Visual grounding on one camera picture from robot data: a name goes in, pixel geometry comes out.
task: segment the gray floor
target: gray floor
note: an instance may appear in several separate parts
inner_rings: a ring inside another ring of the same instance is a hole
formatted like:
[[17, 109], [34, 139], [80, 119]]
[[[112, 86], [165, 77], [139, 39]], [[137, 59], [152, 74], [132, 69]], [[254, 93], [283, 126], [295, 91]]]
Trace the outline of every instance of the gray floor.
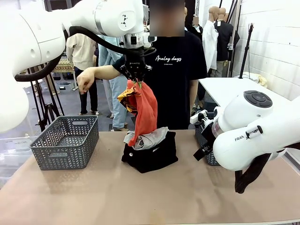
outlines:
[[[46, 85], [44, 83], [41, 83], [41, 85], [43, 89], [43, 97], [45, 99], [45, 103], [52, 102], [49, 91], [44, 88], [46, 87]], [[40, 127], [35, 126], [35, 124], [38, 123], [38, 113], [36, 110], [32, 89], [31, 87], [29, 87], [26, 88], [25, 90], [26, 92], [28, 91], [30, 92], [28, 94], [30, 106], [29, 106], [29, 111], [26, 119], [14, 129], [11, 129], [3, 134], [0, 134], [0, 139], [24, 137], [25, 134], [28, 134], [29, 136], [34, 136], [41, 133]], [[97, 90], [98, 90], [98, 110], [101, 113], [101, 115], [99, 115], [98, 118], [99, 131], [109, 131], [109, 124], [111, 124], [113, 120], [106, 117], [110, 113], [110, 111], [108, 109], [105, 91], [101, 80], [97, 81]], [[65, 115], [78, 115], [78, 113], [80, 113], [80, 99], [79, 99], [78, 90], [75, 91], [61, 90], [59, 94], [59, 98]], [[88, 105], [87, 105], [88, 111], [90, 109], [89, 98], [90, 97], [88, 96]], [[133, 115], [128, 112], [126, 117], [126, 122], [128, 123], [129, 130], [134, 130], [135, 127], [131, 120], [131, 117], [133, 117]]]

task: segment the gray plastic basket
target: gray plastic basket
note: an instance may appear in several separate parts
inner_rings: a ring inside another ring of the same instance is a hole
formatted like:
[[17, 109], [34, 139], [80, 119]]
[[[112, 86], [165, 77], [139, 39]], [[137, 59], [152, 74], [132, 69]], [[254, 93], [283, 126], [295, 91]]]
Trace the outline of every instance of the gray plastic basket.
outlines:
[[41, 170], [83, 169], [99, 139], [98, 116], [60, 116], [30, 145]]
[[[204, 145], [207, 142], [207, 140], [202, 136], [201, 132], [202, 132], [201, 126], [199, 126], [199, 125], [196, 126], [196, 129], [195, 129], [196, 139], [197, 139], [197, 141], [198, 141], [198, 143], [200, 145]], [[208, 165], [212, 165], [212, 166], [220, 165], [216, 161], [216, 158], [214, 157], [214, 153], [213, 152], [211, 152], [210, 154], [206, 155], [205, 159], [206, 159], [206, 162], [207, 162]]]

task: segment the orange garment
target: orange garment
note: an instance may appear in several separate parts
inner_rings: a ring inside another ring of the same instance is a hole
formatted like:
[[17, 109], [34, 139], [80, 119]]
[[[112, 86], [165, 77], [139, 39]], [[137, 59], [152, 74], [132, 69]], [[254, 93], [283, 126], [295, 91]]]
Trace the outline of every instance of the orange garment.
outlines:
[[134, 146], [139, 135], [153, 132], [157, 128], [158, 102], [151, 88], [142, 83], [140, 88], [138, 82], [135, 84], [128, 80], [127, 89], [118, 96], [118, 100], [128, 111], [137, 114], [135, 121], [135, 136], [130, 140], [128, 146]]

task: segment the white shirt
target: white shirt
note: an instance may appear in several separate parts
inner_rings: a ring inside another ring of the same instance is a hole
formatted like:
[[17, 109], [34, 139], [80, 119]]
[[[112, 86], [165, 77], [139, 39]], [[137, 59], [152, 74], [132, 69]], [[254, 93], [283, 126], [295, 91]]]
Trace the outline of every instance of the white shirt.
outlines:
[[202, 44], [205, 55], [207, 72], [210, 68], [217, 69], [218, 32], [212, 21], [207, 21], [202, 34]]
[[67, 39], [67, 57], [75, 67], [85, 70], [94, 66], [93, 55], [96, 42], [84, 34], [75, 34]]

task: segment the person in beige sweater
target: person in beige sweater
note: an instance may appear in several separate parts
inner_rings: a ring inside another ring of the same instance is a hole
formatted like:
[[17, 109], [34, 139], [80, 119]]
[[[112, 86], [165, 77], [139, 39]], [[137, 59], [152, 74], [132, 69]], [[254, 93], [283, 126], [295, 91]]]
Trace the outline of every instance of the person in beige sweater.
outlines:
[[[73, 63], [76, 78], [87, 68], [95, 65], [93, 59], [96, 42], [83, 34], [75, 34], [67, 39], [67, 57]], [[99, 115], [98, 112], [98, 95], [96, 81], [89, 89], [90, 107], [92, 114]], [[81, 112], [79, 115], [88, 113], [86, 110], [88, 94], [79, 94], [81, 101]]]

